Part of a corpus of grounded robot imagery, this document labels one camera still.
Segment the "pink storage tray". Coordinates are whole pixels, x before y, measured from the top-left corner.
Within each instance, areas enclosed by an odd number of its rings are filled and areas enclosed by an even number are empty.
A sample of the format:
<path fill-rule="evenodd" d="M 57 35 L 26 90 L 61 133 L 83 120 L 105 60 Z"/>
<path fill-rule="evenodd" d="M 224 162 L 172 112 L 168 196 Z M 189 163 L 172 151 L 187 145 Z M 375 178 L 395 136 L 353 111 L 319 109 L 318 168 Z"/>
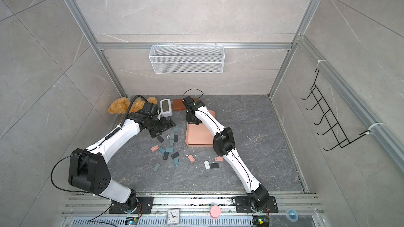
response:
<path fill-rule="evenodd" d="M 187 124 L 186 145 L 189 147 L 212 148 L 213 134 L 202 122 L 197 124 Z"/>

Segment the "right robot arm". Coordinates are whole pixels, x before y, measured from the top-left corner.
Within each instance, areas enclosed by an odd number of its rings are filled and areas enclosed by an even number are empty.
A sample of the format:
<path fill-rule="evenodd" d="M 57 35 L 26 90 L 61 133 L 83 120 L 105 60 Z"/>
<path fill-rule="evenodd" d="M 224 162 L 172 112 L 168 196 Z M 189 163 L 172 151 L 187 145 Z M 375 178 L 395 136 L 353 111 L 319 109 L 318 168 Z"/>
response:
<path fill-rule="evenodd" d="M 189 124 L 204 124 L 213 135 L 213 149 L 223 157 L 242 182 L 254 211 L 261 211 L 269 200 L 267 189 L 254 177 L 241 159 L 230 127 L 223 126 L 213 117 L 201 100 L 194 100 L 190 96 L 183 96 L 182 102 L 186 108 L 186 121 Z"/>

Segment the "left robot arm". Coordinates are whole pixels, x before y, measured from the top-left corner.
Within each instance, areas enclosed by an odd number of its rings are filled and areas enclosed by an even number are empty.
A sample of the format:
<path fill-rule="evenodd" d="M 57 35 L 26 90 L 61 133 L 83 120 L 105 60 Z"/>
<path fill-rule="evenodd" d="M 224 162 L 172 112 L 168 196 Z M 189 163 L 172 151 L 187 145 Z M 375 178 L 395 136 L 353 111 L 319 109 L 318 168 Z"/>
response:
<path fill-rule="evenodd" d="M 132 137 L 148 130 L 152 138 L 175 127 L 175 123 L 161 114 L 156 98 L 141 95 L 120 98 L 111 105 L 113 112 L 124 114 L 117 127 L 86 149 L 77 148 L 69 159 L 68 184 L 78 192 L 92 193 L 109 199 L 120 211 L 132 213 L 140 208 L 134 189 L 112 179 L 107 166 L 112 156 Z"/>

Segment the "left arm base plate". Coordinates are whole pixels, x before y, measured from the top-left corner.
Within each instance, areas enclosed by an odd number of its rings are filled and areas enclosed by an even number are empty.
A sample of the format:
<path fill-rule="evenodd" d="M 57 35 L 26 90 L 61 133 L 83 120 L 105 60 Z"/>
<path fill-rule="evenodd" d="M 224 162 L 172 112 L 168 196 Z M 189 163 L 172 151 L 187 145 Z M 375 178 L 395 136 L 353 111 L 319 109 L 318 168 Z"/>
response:
<path fill-rule="evenodd" d="M 112 201 L 109 208 L 109 214 L 136 214 L 136 213 L 151 213 L 153 207 L 154 197 L 132 197 L 127 202 L 120 203 Z"/>

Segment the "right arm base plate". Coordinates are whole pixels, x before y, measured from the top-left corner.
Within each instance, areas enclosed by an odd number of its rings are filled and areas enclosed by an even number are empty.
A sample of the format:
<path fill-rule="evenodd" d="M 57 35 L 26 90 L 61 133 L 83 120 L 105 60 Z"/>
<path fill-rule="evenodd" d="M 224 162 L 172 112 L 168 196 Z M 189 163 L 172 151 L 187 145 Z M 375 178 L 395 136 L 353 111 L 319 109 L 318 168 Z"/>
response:
<path fill-rule="evenodd" d="M 237 213 L 252 213 L 252 212 L 264 212 L 264 213 L 278 213 L 278 205 L 276 198 L 270 196 L 269 199 L 263 203 L 262 206 L 256 205 L 251 201 L 250 197 L 233 197 L 231 199 L 232 203 L 236 207 Z"/>

